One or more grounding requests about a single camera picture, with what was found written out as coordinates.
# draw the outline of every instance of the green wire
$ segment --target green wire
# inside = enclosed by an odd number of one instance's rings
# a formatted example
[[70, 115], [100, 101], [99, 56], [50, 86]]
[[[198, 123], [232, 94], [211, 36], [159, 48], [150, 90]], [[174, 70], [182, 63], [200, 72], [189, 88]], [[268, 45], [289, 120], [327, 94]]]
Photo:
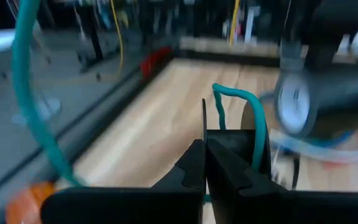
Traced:
[[219, 125], [221, 129], [226, 129], [226, 122], [224, 118], [224, 109], [222, 105], [221, 94], [226, 96], [236, 96], [244, 100], [248, 100], [251, 104], [252, 109], [254, 110], [255, 115], [255, 148], [254, 154], [252, 155], [252, 164], [251, 167], [254, 170], [259, 171], [260, 164], [262, 162], [262, 156], [264, 153], [265, 147], [265, 138], [266, 138], [266, 119], [264, 107], [258, 100], [258, 98], [252, 93], [245, 90], [238, 90], [234, 88], [228, 88], [219, 84], [212, 85], [214, 91], [214, 97], [216, 102], [216, 109], [219, 113]]
[[13, 87], [19, 108], [27, 120], [35, 140], [43, 147], [60, 175], [75, 186], [81, 185], [71, 171], [71, 167], [59, 149], [56, 139], [40, 119], [30, 88], [29, 52], [32, 28], [37, 17], [40, 0], [23, 0], [16, 20], [16, 34], [12, 47]]

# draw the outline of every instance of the black stand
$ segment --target black stand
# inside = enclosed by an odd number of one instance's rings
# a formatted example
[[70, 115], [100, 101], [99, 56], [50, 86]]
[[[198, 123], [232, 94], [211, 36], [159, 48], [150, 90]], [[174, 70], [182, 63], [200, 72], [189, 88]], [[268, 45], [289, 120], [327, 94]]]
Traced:
[[80, 15], [81, 24], [84, 28], [84, 32], [91, 37], [92, 46], [94, 50], [94, 57], [91, 58], [87, 53], [77, 53], [78, 59], [84, 63], [84, 66], [81, 68], [80, 72], [84, 73], [91, 69], [93, 66], [102, 62], [103, 60], [112, 58], [118, 54], [120, 48], [117, 46], [113, 51], [103, 55], [102, 49], [99, 43], [98, 33], [94, 26], [94, 17], [93, 17], [93, 6], [78, 6], [77, 13]]

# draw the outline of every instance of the red object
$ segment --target red object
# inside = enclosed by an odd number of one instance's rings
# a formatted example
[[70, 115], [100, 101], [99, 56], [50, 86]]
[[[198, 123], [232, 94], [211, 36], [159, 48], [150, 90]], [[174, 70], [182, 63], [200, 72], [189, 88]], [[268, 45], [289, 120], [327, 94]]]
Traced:
[[165, 58], [167, 58], [173, 50], [170, 47], [162, 47], [157, 51], [151, 53], [141, 64], [140, 70], [142, 71], [143, 79], [150, 78], [152, 71], [158, 66]]

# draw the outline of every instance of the floor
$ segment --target floor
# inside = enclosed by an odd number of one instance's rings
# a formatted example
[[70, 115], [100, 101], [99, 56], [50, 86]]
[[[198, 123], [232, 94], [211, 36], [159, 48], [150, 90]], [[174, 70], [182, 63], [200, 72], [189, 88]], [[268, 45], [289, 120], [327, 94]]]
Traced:
[[[272, 89], [277, 77], [277, 69], [175, 59], [76, 161], [75, 172], [92, 186], [150, 187], [201, 137], [202, 98], [208, 129], [219, 128], [213, 83], [258, 95]], [[241, 127], [244, 105], [239, 98], [223, 98], [228, 129]], [[277, 128], [271, 107], [265, 110], [268, 128]], [[358, 162], [327, 166], [301, 157], [300, 164], [297, 190], [358, 192]], [[64, 180], [58, 183], [66, 186]], [[214, 223], [210, 204], [204, 206], [203, 219]]]
[[[81, 64], [76, 51], [92, 52], [92, 48], [89, 41], [79, 39], [77, 32], [46, 31], [40, 37], [42, 49], [32, 50], [34, 95], [38, 100], [43, 95], [62, 102], [61, 111], [48, 121], [52, 133], [61, 133], [80, 113], [124, 78], [125, 74], [135, 69], [148, 54], [147, 50], [139, 50], [138, 33], [127, 32], [125, 35], [128, 41], [124, 46], [124, 68], [120, 74], [117, 73], [119, 54], [86, 73], [79, 73]], [[103, 52], [115, 49], [118, 43], [115, 34], [99, 34], [99, 39]], [[170, 42], [161, 41], [159, 44], [167, 43]], [[47, 56], [52, 59], [51, 64], [47, 62]], [[17, 114], [19, 109], [11, 85], [10, 64], [11, 52], [0, 53], [0, 72], [7, 75], [7, 79], [0, 77], [0, 180], [38, 148], [30, 131], [25, 126], [12, 122], [12, 115]], [[97, 73], [100, 74], [100, 81], [96, 79]]]

